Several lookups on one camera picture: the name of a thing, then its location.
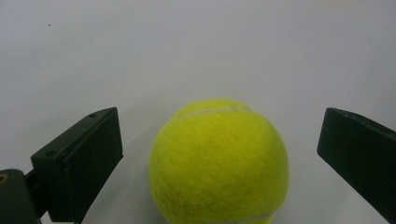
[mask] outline yellow tennis ball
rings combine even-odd
[[[240,102],[212,99],[182,108],[162,128],[149,183],[173,224],[267,224],[286,198],[288,167],[268,119]]]

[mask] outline dark green plastic part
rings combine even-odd
[[[54,222],[81,223],[122,158],[117,108],[85,117],[32,156]]]
[[[396,132],[328,108],[318,154],[389,223],[396,223]]]

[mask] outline white surface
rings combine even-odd
[[[316,147],[329,106],[396,129],[395,11],[391,0],[2,1],[0,169],[28,172],[54,137],[117,106],[125,158],[84,223],[165,223],[149,195],[154,137],[188,102],[228,97],[288,147],[275,224],[385,224]]]

